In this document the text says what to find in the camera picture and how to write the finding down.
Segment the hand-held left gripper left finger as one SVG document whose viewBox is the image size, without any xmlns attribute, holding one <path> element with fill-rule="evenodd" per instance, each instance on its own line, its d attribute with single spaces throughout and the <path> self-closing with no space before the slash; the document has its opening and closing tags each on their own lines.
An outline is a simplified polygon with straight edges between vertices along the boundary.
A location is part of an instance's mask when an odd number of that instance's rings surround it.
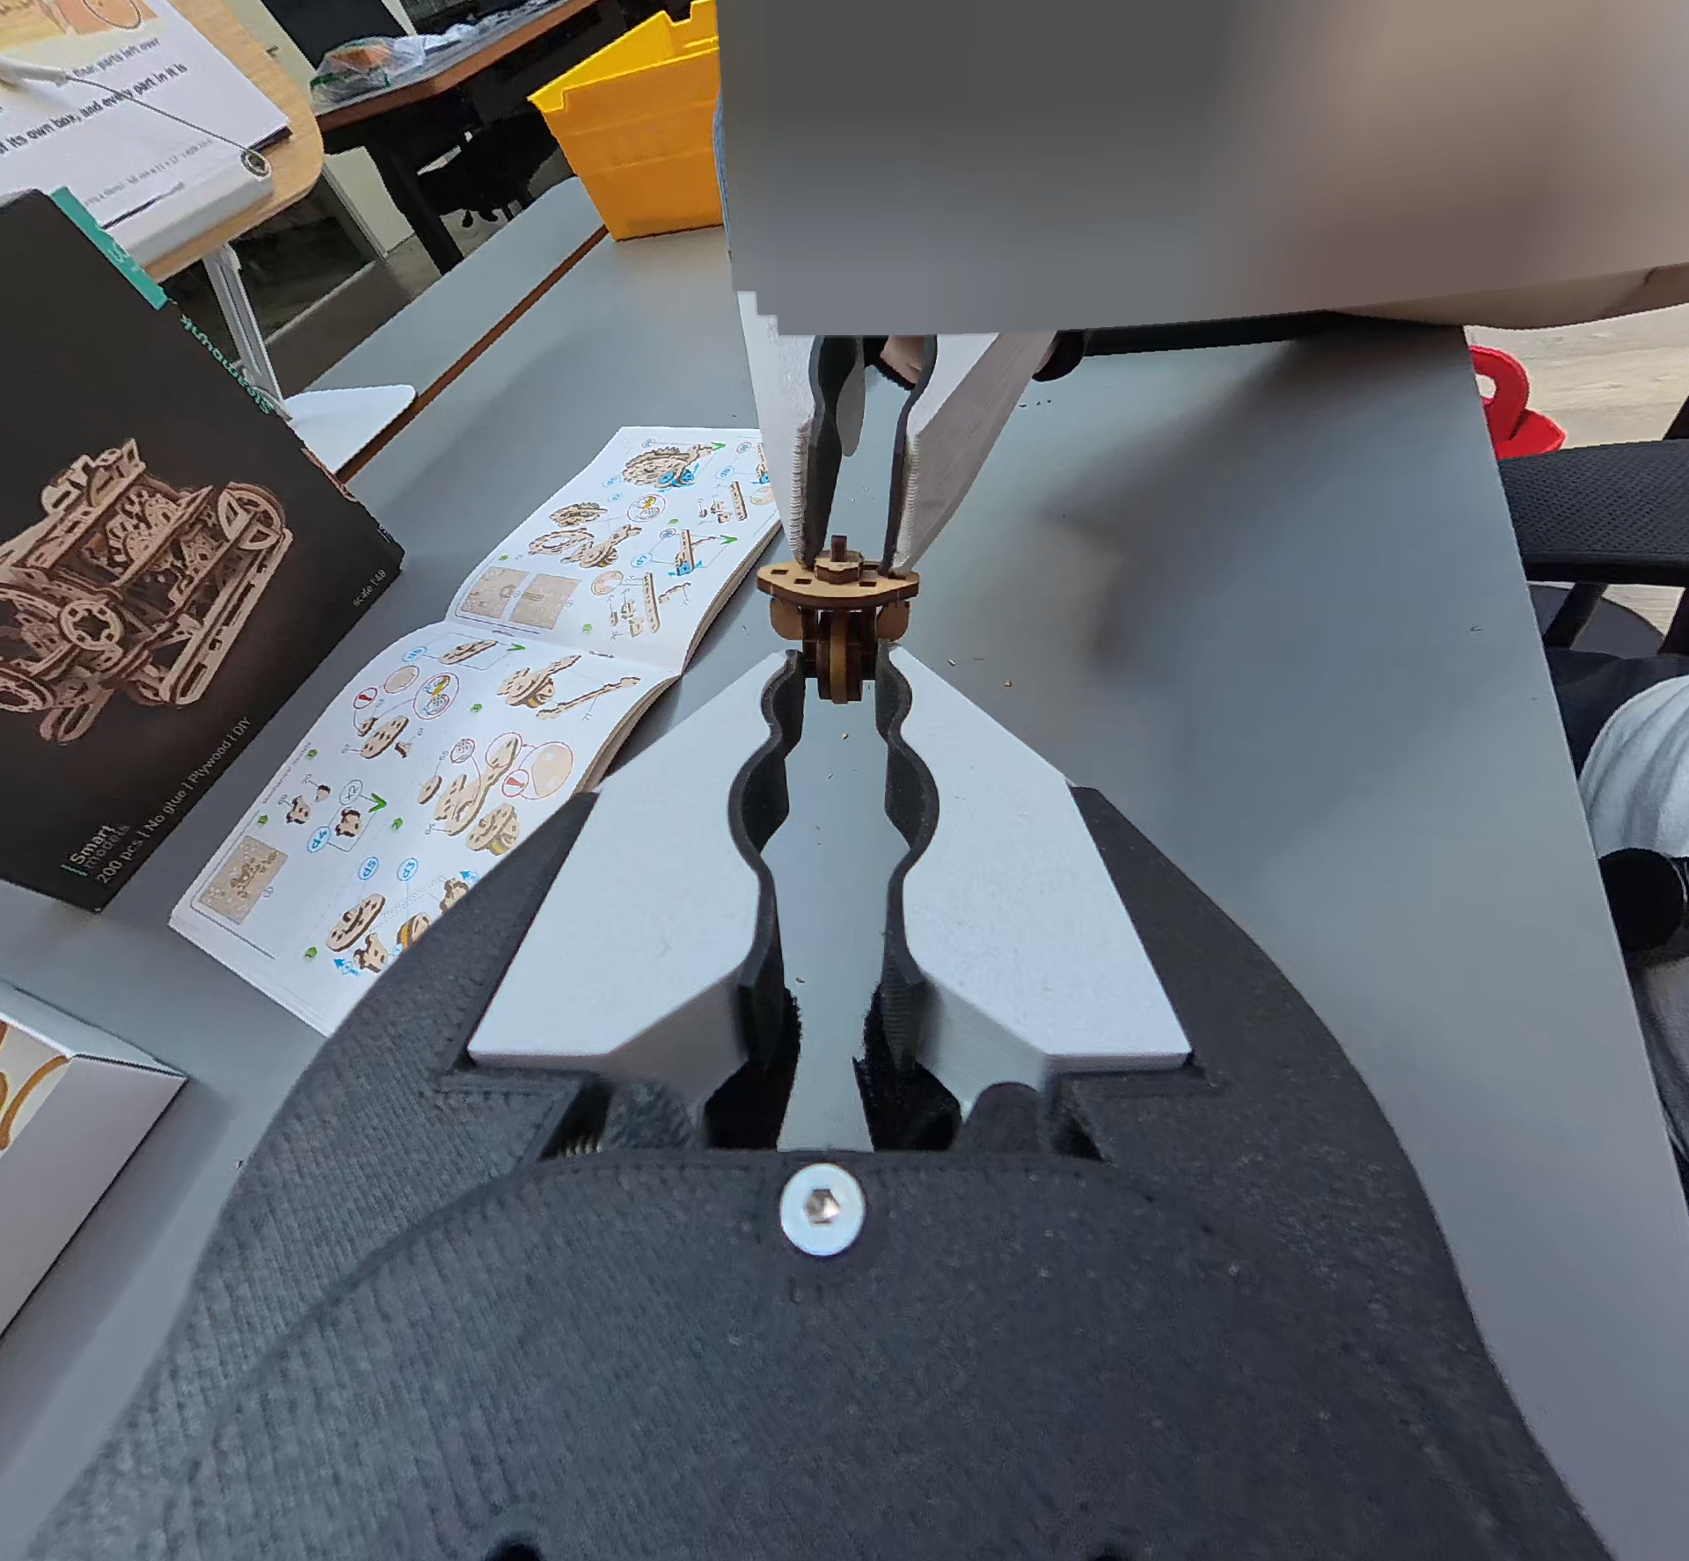
<svg viewBox="0 0 1689 1561">
<path fill-rule="evenodd" d="M 476 1064 L 657 1084 L 708 1144 L 775 1147 L 801 1022 L 764 850 L 804 703 L 801 654 L 771 654 L 608 777 L 470 1037 Z"/>
</svg>

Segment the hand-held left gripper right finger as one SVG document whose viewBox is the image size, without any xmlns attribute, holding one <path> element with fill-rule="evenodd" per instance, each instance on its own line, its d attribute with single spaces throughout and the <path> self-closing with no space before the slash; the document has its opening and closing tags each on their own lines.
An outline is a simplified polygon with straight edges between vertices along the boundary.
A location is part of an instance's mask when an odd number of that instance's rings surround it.
<svg viewBox="0 0 1689 1561">
<path fill-rule="evenodd" d="M 902 649 L 877 672 L 891 873 L 864 1022 L 875 1149 L 946 1149 L 996 1086 L 1185 1069 L 1192 1044 L 1067 776 Z"/>
</svg>

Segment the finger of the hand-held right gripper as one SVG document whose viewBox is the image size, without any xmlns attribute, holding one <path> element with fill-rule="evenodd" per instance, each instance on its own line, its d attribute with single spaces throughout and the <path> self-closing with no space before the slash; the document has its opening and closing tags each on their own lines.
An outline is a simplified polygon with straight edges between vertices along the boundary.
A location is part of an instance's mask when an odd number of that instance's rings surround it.
<svg viewBox="0 0 1689 1561">
<path fill-rule="evenodd" d="M 757 308 L 741 308 L 750 377 L 771 489 L 797 560 L 826 549 L 846 455 L 862 435 L 866 340 L 786 335 Z"/>
<path fill-rule="evenodd" d="M 1058 331 L 937 335 L 898 415 L 888 569 L 911 573 L 957 513 Z"/>
</svg>

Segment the octagonal wooden disc piece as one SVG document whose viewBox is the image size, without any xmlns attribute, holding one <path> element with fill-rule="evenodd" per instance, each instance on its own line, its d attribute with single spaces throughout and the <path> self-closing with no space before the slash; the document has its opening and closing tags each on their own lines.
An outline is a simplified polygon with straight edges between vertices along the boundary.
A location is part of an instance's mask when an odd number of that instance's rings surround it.
<svg viewBox="0 0 1689 1561">
<path fill-rule="evenodd" d="M 811 563 L 771 560 L 755 573 L 757 589 L 806 611 L 860 611 L 906 603 L 918 594 L 918 573 L 897 573 L 853 547 L 842 556 L 819 554 Z"/>
</svg>

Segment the wooden wheel assembly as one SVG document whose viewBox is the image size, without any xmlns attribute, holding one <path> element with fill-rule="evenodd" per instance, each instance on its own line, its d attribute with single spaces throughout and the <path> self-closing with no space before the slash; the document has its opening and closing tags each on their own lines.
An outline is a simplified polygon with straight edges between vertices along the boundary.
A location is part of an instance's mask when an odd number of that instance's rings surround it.
<svg viewBox="0 0 1689 1561">
<path fill-rule="evenodd" d="M 875 681 L 880 645 L 900 640 L 909 620 L 909 598 L 822 603 L 771 594 L 775 634 L 801 645 L 806 676 L 835 705 L 862 699 L 864 685 Z"/>
</svg>

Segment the person's right forearm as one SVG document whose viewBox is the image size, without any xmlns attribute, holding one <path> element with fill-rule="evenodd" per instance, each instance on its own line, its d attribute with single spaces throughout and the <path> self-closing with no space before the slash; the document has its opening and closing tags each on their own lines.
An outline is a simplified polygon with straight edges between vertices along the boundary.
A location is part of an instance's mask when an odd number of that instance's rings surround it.
<svg viewBox="0 0 1689 1561">
<path fill-rule="evenodd" d="M 1688 263 L 1675 263 L 1526 288 L 1343 306 L 1339 311 L 1410 324 L 1532 330 L 1615 321 L 1686 302 Z"/>
</svg>

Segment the grey desk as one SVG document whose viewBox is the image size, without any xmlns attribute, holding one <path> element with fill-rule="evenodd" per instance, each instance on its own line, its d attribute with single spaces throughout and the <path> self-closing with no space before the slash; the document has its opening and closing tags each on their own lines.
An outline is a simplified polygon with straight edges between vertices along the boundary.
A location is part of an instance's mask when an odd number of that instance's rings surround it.
<svg viewBox="0 0 1689 1561">
<path fill-rule="evenodd" d="M 1455 331 L 1087 360 L 922 560 L 911 643 L 1319 1011 L 1615 1557 L 1686 1555 L 1686 1203 Z M 603 241 L 351 478 L 403 574 L 104 913 L 4 979 L 189 1086 L 4 1336 L 4 1557 L 173 1327 L 320 1046 L 167 924 L 311 721 L 621 426 L 752 424 L 721 230 Z"/>
</svg>

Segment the illustrated instruction booklet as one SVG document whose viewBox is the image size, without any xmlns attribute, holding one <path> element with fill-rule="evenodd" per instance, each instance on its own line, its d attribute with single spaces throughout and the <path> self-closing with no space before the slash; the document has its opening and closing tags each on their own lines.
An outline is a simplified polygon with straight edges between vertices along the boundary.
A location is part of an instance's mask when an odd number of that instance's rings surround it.
<svg viewBox="0 0 1689 1561">
<path fill-rule="evenodd" d="M 757 427 L 623 427 L 313 723 L 173 930 L 322 1033 L 594 788 L 781 529 Z"/>
</svg>

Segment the yellow plastic bin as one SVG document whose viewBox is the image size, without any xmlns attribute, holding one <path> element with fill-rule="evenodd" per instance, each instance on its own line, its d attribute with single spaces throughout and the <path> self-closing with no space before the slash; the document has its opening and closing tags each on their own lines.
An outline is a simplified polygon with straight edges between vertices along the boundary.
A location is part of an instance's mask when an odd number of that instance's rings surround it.
<svg viewBox="0 0 1689 1561">
<path fill-rule="evenodd" d="M 615 241 L 717 226 L 721 96 L 715 0 L 684 20 L 657 12 L 528 101 L 543 116 Z"/>
</svg>

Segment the brown edged table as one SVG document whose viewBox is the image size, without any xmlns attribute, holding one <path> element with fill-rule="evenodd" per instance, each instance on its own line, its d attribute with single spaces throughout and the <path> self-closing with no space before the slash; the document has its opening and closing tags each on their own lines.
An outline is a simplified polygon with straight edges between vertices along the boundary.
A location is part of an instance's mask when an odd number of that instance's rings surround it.
<svg viewBox="0 0 1689 1561">
<path fill-rule="evenodd" d="M 327 154 L 363 148 L 391 199 L 439 272 L 463 261 L 443 215 L 430 206 L 421 172 L 467 132 L 507 112 L 528 112 L 528 96 L 657 10 L 686 14 L 693 0 L 556 0 L 516 12 L 430 59 L 401 81 L 316 114 Z"/>
</svg>

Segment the black model kit box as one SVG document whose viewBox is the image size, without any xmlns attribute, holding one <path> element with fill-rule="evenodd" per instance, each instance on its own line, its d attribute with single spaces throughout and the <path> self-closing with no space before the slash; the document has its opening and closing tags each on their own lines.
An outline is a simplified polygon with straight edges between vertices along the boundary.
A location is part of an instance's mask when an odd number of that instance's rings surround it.
<svg viewBox="0 0 1689 1561">
<path fill-rule="evenodd" d="M 405 554 L 68 201 L 2 272 L 2 877 L 100 912 Z"/>
</svg>

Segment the red plastic object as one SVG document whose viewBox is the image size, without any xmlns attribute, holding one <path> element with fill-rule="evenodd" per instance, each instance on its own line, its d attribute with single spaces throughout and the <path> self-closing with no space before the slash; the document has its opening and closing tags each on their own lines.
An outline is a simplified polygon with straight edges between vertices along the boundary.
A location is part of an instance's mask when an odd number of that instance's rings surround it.
<svg viewBox="0 0 1689 1561">
<path fill-rule="evenodd" d="M 1548 455 L 1568 444 L 1564 427 L 1532 408 L 1530 371 L 1517 357 L 1486 346 L 1470 346 L 1470 357 L 1497 460 Z"/>
</svg>

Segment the clear plastic bag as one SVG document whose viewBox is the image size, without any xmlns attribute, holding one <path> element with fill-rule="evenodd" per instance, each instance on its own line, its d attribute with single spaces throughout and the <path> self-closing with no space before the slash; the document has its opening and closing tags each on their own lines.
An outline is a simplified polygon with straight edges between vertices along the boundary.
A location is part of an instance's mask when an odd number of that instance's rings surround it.
<svg viewBox="0 0 1689 1561">
<path fill-rule="evenodd" d="M 314 108 L 322 112 L 323 101 L 334 103 L 387 88 L 416 72 L 427 56 L 427 49 L 420 49 L 412 34 L 371 36 L 342 43 L 323 56 L 313 74 Z"/>
</svg>

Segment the wooden document stand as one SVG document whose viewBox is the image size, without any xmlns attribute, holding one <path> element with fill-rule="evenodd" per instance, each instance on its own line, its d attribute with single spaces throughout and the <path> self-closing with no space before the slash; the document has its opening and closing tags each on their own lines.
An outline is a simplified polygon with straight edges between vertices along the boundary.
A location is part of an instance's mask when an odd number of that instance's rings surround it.
<svg viewBox="0 0 1689 1561">
<path fill-rule="evenodd" d="M 191 264 L 202 264 L 233 331 L 236 373 L 245 377 L 258 397 L 293 424 L 296 435 L 325 471 L 332 471 L 340 480 L 347 482 L 360 464 L 376 451 L 380 437 L 392 433 L 401 417 L 410 411 L 416 389 L 410 386 L 376 386 L 283 391 L 265 346 L 258 313 L 242 281 L 234 244 L 258 224 L 274 219 L 309 195 L 323 174 L 323 139 L 309 110 L 307 94 L 265 52 L 234 10 L 222 0 L 176 1 L 218 49 L 227 52 L 271 99 L 285 108 L 291 136 L 283 146 L 271 152 L 274 177 L 278 179 L 274 203 L 256 206 L 240 217 L 242 230 L 229 241 L 213 241 L 211 235 L 204 235 L 162 264 L 144 264 L 135 252 L 104 230 L 69 192 L 57 190 L 46 195 L 73 199 L 73 215 L 89 224 L 95 241 L 109 248 L 117 255 L 117 264 L 124 270 L 144 270 L 155 282 L 162 282 Z"/>
</svg>

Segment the white cardboard tray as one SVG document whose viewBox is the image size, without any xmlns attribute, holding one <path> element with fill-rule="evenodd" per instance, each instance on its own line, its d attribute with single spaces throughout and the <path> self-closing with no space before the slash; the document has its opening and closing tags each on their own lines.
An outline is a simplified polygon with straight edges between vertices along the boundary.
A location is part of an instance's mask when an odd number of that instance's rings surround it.
<svg viewBox="0 0 1689 1561">
<path fill-rule="evenodd" d="M 11 982 L 2 1019 L 71 1055 L 51 1095 L 2 1149 L 2 1325 L 10 1325 L 187 1077 Z"/>
</svg>

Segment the pile of tan rubber bands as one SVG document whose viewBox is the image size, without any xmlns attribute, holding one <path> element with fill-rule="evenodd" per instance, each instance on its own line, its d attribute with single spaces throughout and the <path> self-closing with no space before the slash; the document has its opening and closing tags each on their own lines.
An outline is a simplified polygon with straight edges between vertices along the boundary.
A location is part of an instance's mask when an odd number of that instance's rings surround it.
<svg viewBox="0 0 1689 1561">
<path fill-rule="evenodd" d="M 69 1062 L 71 1055 L 53 1040 L 2 1019 L 2 1149 L 11 1147 Z"/>
</svg>

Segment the printed instruction sheet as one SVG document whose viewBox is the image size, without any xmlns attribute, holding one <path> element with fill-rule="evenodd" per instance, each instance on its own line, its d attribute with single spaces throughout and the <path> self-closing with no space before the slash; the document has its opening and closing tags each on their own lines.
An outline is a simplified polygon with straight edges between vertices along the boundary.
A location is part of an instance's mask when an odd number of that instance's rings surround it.
<svg viewBox="0 0 1689 1561">
<path fill-rule="evenodd" d="M 66 190 L 144 264 L 278 195 L 285 108 L 176 0 L 4 0 L 2 192 Z"/>
</svg>

